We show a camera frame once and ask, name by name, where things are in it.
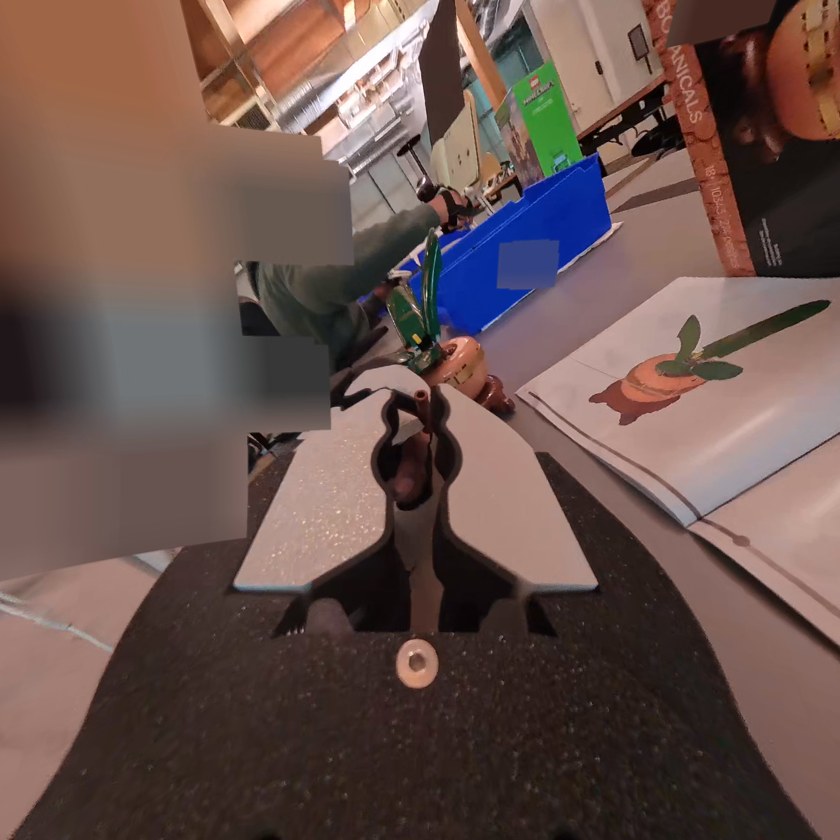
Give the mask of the toy brick flower pot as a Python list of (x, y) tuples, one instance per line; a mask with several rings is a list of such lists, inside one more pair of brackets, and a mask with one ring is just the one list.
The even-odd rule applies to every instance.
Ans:
[(515, 403), (501, 380), (489, 373), (485, 352), (471, 337), (443, 339), (437, 304), (443, 259), (439, 237), (431, 232), (425, 242), (421, 292), (397, 283), (386, 300), (402, 349), (392, 360), (419, 375), (429, 385), (451, 385), (492, 413), (506, 417)]

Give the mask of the wooden table black legs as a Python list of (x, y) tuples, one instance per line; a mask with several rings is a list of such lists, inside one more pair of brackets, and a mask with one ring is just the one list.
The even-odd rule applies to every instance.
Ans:
[(617, 105), (612, 111), (577, 133), (584, 157), (596, 154), (606, 144), (619, 141), (647, 119), (657, 124), (667, 120), (665, 106), (669, 102), (669, 80), (665, 73), (649, 82), (640, 91)]

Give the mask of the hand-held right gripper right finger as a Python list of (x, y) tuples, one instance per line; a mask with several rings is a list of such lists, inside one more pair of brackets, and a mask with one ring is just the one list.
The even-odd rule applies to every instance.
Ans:
[(444, 535), (524, 592), (592, 592), (598, 581), (532, 447), (451, 385), (434, 388)]

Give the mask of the white paper sheet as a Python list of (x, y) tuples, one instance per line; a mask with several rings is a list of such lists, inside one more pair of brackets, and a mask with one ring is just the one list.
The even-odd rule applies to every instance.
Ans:
[(571, 268), (575, 263), (577, 263), (580, 259), (584, 258), (585, 256), (589, 255), (593, 250), (603, 245), (606, 241), (608, 241), (611, 237), (615, 235), (615, 233), (623, 226), (623, 224), (623, 221), (614, 222), (611, 225), (610, 229), (607, 232), (605, 232), (603, 236), (599, 237), (593, 244), (587, 246), (584, 250), (582, 250), (582, 252), (580, 252), (569, 262), (567, 262), (565, 265), (559, 268), (558, 275)]

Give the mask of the black hanging panel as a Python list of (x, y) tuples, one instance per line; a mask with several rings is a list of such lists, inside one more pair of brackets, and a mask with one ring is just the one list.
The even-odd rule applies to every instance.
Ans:
[(465, 106), (454, 1), (439, 1), (419, 55), (429, 143), (441, 140)]

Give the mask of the blue plastic bin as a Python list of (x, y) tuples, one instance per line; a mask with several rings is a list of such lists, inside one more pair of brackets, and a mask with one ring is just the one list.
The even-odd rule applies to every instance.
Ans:
[(554, 286), (558, 269), (613, 224), (598, 154), (527, 187), (464, 234), (441, 236), (440, 323), (477, 335), (533, 291)]

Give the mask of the open instruction booklet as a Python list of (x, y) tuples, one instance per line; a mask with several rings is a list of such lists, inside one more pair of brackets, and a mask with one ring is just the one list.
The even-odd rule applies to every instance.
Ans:
[(838, 278), (678, 278), (518, 396), (838, 645)]

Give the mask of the grey desk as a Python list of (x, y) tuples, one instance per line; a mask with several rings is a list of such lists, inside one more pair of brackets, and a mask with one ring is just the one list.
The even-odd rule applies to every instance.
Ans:
[[(605, 179), (622, 227), (481, 334), (510, 392), (560, 361), (678, 277), (721, 277), (686, 151)], [(838, 838), (837, 648), (727, 557), (571, 442), (530, 406), (511, 425), (548, 452), (645, 546), (714, 649), (747, 727), (821, 838)]]

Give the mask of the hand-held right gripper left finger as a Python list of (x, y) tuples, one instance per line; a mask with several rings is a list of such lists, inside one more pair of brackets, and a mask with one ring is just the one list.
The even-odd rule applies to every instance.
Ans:
[(239, 592), (309, 593), (382, 549), (393, 508), (375, 459), (392, 435), (381, 388), (306, 433), (233, 581)]

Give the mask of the dark orchid toy set box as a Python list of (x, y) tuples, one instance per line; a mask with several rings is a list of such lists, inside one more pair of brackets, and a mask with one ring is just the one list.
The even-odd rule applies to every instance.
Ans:
[(643, 2), (730, 277), (838, 277), (838, 1)]

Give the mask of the brown toy stem piece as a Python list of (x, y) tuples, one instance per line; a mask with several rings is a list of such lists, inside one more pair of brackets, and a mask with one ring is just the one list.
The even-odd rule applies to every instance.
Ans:
[(431, 402), (428, 393), (414, 395), (420, 427), (397, 447), (399, 459), (391, 481), (392, 498), (398, 509), (421, 507), (433, 493)]

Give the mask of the green toy set box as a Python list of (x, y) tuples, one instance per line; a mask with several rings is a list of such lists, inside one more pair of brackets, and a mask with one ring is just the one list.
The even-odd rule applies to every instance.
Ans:
[(551, 62), (513, 85), (496, 110), (495, 121), (521, 188), (533, 186), (584, 158)]

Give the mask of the black bar stool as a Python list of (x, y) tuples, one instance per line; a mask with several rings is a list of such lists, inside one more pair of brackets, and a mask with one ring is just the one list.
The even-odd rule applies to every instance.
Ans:
[(395, 153), (397, 159), (401, 160), (408, 156), (413, 162), (414, 169), (416, 170), (416, 173), (418, 173), (418, 177), (416, 179), (415, 184), (415, 193), (419, 193), (421, 187), (425, 185), (428, 178), (426, 167), (424, 166), (424, 163), (420, 160), (419, 155), (417, 153), (417, 146), (419, 145), (421, 139), (421, 134), (416, 133), (414, 136), (406, 140)]

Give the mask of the white hoodie drawstring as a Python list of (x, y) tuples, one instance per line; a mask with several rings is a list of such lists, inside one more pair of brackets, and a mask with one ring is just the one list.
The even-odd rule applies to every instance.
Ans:
[(56, 620), (45, 614), (35, 612), (33, 609), (29, 608), (26, 601), (16, 597), (15, 595), (5, 593), (4, 591), (1, 591), (1, 613), (24, 620), (28, 623), (36, 625), (37, 627), (67, 634), (80, 639), (90, 646), (93, 646), (109, 655), (113, 653), (113, 646), (103, 642), (87, 631), (75, 626), (72, 623)]

